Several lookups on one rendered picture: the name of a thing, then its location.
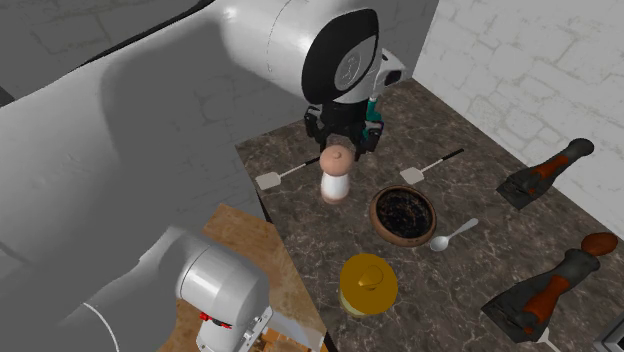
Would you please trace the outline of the grey appliance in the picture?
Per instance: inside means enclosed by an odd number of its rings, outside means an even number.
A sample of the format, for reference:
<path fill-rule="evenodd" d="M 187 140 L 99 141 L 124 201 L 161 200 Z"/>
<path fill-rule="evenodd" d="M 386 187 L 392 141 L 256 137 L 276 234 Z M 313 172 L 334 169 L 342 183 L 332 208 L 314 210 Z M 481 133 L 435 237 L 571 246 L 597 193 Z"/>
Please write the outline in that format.
<path fill-rule="evenodd" d="M 624 319 L 611 324 L 594 342 L 596 352 L 624 352 Z"/>

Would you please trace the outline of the teal slender object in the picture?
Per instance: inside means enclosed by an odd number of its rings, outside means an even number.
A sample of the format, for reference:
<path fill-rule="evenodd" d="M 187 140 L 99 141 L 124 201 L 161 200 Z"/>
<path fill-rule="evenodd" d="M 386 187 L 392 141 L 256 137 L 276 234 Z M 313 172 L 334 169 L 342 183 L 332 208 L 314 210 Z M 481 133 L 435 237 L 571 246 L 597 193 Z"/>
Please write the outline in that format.
<path fill-rule="evenodd" d="M 382 115 L 376 110 L 376 105 L 377 105 L 377 99 L 371 97 L 368 100 L 366 121 L 370 123 L 382 124 L 383 118 L 382 118 Z"/>

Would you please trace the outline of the white mill with tan top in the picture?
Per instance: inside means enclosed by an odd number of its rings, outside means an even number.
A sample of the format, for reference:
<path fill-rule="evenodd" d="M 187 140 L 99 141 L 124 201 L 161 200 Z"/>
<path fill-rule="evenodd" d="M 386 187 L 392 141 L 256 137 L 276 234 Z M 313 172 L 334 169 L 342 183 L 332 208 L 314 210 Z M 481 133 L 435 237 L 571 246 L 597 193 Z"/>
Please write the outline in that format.
<path fill-rule="evenodd" d="M 329 146 L 321 153 L 319 164 L 323 174 L 320 192 L 325 202 L 336 204 L 347 197 L 353 163 L 352 151 L 342 145 Z"/>

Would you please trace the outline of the silver spoon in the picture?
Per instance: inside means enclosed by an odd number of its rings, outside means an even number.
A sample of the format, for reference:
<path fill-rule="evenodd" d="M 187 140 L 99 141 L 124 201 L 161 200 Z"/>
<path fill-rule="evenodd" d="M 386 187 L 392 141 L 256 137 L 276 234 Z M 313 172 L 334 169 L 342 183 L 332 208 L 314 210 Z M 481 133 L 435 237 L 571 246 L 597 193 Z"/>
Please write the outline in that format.
<path fill-rule="evenodd" d="M 461 225 L 458 229 L 456 229 L 453 233 L 449 234 L 449 235 L 445 235 L 445 236 L 437 236 L 435 238 L 433 238 L 430 243 L 429 243 L 429 247 L 432 251 L 435 252 L 440 252 L 440 251 L 444 251 L 448 248 L 449 243 L 451 241 L 451 239 L 453 237 L 455 237 L 456 235 L 459 235 L 465 231 L 470 230 L 471 228 L 473 228 L 474 226 L 476 226 L 479 223 L 479 220 L 477 218 L 471 218 L 470 220 L 468 220 L 466 223 L 464 223 L 463 225 Z"/>

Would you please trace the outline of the white utensil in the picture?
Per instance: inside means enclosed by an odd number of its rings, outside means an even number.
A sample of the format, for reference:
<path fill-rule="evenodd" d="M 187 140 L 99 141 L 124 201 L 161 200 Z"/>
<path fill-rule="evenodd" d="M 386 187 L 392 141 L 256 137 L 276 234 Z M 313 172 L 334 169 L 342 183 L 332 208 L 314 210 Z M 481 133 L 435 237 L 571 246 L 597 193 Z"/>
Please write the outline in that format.
<path fill-rule="evenodd" d="M 534 342 L 537 344 L 545 344 L 548 346 L 553 352 L 562 352 L 553 342 L 549 339 L 549 328 L 546 327 L 541 335 L 538 335 L 538 331 L 536 329 L 526 327 L 523 329 L 523 333 L 525 335 L 525 340 L 529 342 Z"/>

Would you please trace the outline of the yellow lidded jar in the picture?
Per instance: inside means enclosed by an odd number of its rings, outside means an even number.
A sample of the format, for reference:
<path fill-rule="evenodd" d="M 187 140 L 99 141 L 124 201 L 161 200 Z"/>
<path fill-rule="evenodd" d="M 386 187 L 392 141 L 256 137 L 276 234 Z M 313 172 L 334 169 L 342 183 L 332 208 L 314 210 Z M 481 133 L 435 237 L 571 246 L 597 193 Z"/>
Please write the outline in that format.
<path fill-rule="evenodd" d="M 395 303 L 397 277 L 381 257 L 360 253 L 349 258 L 340 272 L 339 302 L 353 317 L 384 313 Z"/>

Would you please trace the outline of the dark scraper with red grip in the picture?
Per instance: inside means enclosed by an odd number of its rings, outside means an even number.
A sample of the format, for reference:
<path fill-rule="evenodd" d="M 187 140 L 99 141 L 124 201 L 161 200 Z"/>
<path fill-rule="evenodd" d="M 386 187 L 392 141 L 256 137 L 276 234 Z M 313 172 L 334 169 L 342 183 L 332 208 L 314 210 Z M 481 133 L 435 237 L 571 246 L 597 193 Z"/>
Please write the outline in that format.
<path fill-rule="evenodd" d="M 594 144 L 590 140 L 576 138 L 545 162 L 511 174 L 496 191 L 514 208 L 521 210 L 545 194 L 569 166 L 593 151 Z"/>
<path fill-rule="evenodd" d="M 537 342 L 560 296 L 597 271 L 599 257 L 613 252 L 618 242 L 613 233 L 587 235 L 581 248 L 566 250 L 554 268 L 515 283 L 484 304 L 481 311 L 514 343 Z"/>

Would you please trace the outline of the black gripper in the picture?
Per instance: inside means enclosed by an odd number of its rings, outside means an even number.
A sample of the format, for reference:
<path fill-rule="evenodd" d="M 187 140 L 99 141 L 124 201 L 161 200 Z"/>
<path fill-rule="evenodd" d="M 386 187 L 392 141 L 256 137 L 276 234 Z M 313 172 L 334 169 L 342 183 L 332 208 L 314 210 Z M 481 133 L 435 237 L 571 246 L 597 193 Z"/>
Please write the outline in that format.
<path fill-rule="evenodd" d="M 327 138 L 331 134 L 348 137 L 355 143 L 354 160 L 367 152 L 374 152 L 381 138 L 384 122 L 365 120 L 368 100 L 357 103 L 330 102 L 317 107 L 308 107 L 304 114 L 306 133 L 319 145 L 319 151 L 326 148 Z"/>

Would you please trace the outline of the brown bowl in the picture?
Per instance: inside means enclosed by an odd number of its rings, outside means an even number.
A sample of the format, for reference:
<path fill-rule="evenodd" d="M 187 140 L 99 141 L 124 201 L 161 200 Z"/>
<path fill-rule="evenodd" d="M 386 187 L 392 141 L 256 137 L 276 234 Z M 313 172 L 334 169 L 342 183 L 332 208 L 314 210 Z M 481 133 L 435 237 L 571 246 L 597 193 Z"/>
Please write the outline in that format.
<path fill-rule="evenodd" d="M 437 227 L 437 214 L 430 200 L 409 186 L 380 190 L 370 202 L 369 218 L 382 239 L 400 247 L 425 244 Z"/>

